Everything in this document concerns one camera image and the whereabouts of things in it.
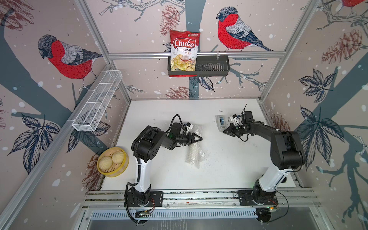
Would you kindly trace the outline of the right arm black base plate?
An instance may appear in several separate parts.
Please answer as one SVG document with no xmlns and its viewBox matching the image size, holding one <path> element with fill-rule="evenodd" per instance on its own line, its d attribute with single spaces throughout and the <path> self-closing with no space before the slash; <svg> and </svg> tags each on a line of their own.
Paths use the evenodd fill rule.
<svg viewBox="0 0 368 230">
<path fill-rule="evenodd" d="M 278 206 L 275 192 L 254 192 L 253 190 L 238 190 L 235 197 L 241 206 Z"/>
</svg>

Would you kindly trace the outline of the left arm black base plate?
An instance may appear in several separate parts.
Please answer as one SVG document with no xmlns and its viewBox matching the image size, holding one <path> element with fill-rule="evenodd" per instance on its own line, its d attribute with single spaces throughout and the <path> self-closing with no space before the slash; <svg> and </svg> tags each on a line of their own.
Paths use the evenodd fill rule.
<svg viewBox="0 0 368 230">
<path fill-rule="evenodd" d="M 142 193 L 136 190 L 128 191 L 126 196 L 126 204 L 129 208 L 153 208 L 163 205 L 163 191 L 151 191 Z"/>
</svg>

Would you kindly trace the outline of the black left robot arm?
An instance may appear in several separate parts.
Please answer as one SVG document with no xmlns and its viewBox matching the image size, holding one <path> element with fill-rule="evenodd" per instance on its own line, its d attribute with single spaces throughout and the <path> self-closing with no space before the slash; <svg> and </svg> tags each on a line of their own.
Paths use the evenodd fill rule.
<svg viewBox="0 0 368 230">
<path fill-rule="evenodd" d="M 158 127 L 146 126 L 146 128 L 133 141 L 131 150 L 137 162 L 136 181 L 127 183 L 127 198 L 137 205 L 146 205 L 150 200 L 150 161 L 152 161 L 159 149 L 164 147 L 174 150 L 182 146 L 190 146 L 203 140 L 196 133 L 189 132 L 190 124 L 174 122 L 164 132 Z"/>
</svg>

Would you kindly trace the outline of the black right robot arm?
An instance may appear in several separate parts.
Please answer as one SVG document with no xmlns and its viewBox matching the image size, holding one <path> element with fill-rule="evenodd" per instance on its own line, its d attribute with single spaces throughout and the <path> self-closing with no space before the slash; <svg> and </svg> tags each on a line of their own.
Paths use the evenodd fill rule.
<svg viewBox="0 0 368 230">
<path fill-rule="evenodd" d="M 306 162 L 299 134 L 296 131 L 283 131 L 255 121 L 251 111 L 241 113 L 238 125 L 233 122 L 223 130 L 224 134 L 242 138 L 260 136 L 270 142 L 270 159 L 272 165 L 253 187 L 252 197 L 257 204 L 264 204 L 273 198 L 279 184 L 291 172 L 296 172 Z"/>
</svg>

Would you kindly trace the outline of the clear bubble wrap sheet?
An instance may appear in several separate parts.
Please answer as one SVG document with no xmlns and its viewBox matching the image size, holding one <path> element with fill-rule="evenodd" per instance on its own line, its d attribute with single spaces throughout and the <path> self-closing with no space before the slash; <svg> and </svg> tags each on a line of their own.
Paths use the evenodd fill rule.
<svg viewBox="0 0 368 230">
<path fill-rule="evenodd" d="M 200 125 L 194 125 L 191 133 L 197 134 L 198 136 L 202 136 L 203 127 Z M 200 142 L 193 143 L 189 146 L 189 151 L 186 155 L 186 163 L 195 166 L 196 168 L 200 168 L 201 162 L 203 162 L 205 158 L 205 153 L 201 148 Z"/>
</svg>

